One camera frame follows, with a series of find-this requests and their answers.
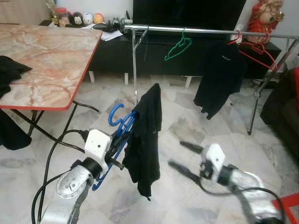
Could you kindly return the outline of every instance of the red figurine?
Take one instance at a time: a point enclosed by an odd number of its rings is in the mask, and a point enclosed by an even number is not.
[[[280,10],[283,3],[284,0],[259,0],[259,3],[252,8],[247,30],[270,34],[277,24],[284,19],[285,14]],[[270,38],[248,36],[247,39],[253,43],[268,43]]]

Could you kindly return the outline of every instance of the tv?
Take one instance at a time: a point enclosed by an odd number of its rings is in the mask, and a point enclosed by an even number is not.
[[[133,23],[233,30],[246,0],[134,0]]]

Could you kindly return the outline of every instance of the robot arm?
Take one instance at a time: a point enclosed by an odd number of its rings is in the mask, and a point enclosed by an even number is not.
[[[189,169],[175,164],[175,162],[169,162],[172,167],[192,179],[207,193],[218,194],[205,190],[201,185],[201,178],[209,179],[226,186],[240,200],[248,223],[283,224],[283,221],[279,218],[280,215],[278,211],[269,198],[269,194],[257,190],[258,188],[264,188],[261,179],[252,173],[242,172],[235,166],[224,166],[225,155],[218,144],[213,143],[210,147],[205,149],[186,142],[181,142],[181,144],[201,155],[202,164],[200,166],[200,176],[196,176],[191,173]]]
[[[105,174],[108,171],[107,163],[113,160],[106,156],[110,155],[112,140],[112,136],[103,131],[94,129],[89,132],[85,144],[88,157],[59,178],[53,200],[40,224],[77,223],[80,206],[94,179]]]

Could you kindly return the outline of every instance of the white cabinet leg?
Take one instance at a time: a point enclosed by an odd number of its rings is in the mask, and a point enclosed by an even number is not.
[[[187,76],[186,83],[185,83],[186,88],[189,88],[190,83],[191,83],[191,79],[192,79],[192,76]]]
[[[88,71],[89,77],[90,77],[90,82],[95,83],[95,78],[94,78],[94,72],[93,71]]]
[[[125,85],[129,85],[129,74],[125,72]]]

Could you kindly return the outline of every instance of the figurine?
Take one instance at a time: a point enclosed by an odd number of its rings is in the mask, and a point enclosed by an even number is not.
[[[75,24],[73,15],[70,12],[67,12],[67,15],[69,16],[70,24]]]
[[[104,17],[101,13],[96,13],[93,16],[93,23],[98,24],[104,22]]]
[[[83,22],[86,26],[93,23],[93,15],[91,13],[85,13],[83,15]]]
[[[74,23],[75,23],[74,25],[83,26],[83,16],[81,13],[74,12],[73,18],[74,18]]]
[[[284,0],[259,0],[259,3],[252,8],[247,30],[270,34],[284,19],[285,14],[281,12],[283,3]],[[248,36],[247,39],[253,43],[268,43],[270,40],[264,36]]]

